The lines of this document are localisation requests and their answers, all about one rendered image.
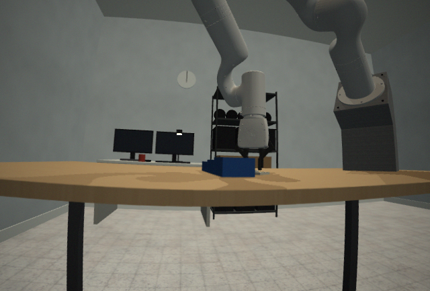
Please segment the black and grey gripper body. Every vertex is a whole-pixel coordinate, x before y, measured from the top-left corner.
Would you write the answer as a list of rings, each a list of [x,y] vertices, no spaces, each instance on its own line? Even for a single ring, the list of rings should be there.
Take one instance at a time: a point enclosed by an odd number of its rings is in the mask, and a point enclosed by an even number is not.
[[[240,120],[238,147],[268,148],[269,130],[267,119],[261,116],[247,116]]]

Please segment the blue rack of three bins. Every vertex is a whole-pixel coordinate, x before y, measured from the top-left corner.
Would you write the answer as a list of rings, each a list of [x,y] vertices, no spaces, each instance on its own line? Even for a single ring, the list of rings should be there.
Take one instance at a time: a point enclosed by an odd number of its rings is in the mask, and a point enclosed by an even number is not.
[[[202,171],[220,177],[255,177],[255,158],[215,157],[202,161]]]

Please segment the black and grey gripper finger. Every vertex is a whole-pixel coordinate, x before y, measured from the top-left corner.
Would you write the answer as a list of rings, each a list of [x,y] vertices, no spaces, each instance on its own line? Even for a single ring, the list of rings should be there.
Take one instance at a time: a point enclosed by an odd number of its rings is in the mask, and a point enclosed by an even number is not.
[[[263,158],[269,153],[269,152],[271,152],[272,150],[274,150],[274,147],[273,147],[273,145],[272,145],[272,143],[270,142],[270,140],[269,140],[269,142],[268,142],[268,146],[269,146],[269,148],[267,149],[267,150],[263,150],[263,148],[262,149],[259,149],[259,158],[258,158],[258,170],[262,170],[262,168],[263,168]]]
[[[238,151],[244,158],[249,158],[248,154],[249,154],[249,149],[244,148],[243,150],[241,150],[238,147],[238,142],[236,143],[236,145],[234,146],[234,150]]]

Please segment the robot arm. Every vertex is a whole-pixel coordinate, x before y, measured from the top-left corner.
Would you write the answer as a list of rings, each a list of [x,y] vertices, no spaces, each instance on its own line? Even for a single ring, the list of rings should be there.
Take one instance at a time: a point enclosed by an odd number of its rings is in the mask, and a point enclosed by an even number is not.
[[[286,1],[311,30],[336,34],[337,38],[329,46],[329,54],[342,84],[339,101],[346,106],[362,106],[378,99],[385,85],[381,78],[371,73],[361,43],[361,30],[368,15],[365,1]],[[243,117],[265,118],[265,74],[247,71],[242,74],[239,86],[232,80],[232,70],[248,57],[248,49],[226,0],[191,2],[221,56],[217,84],[225,102],[233,108],[242,106],[240,115]]]

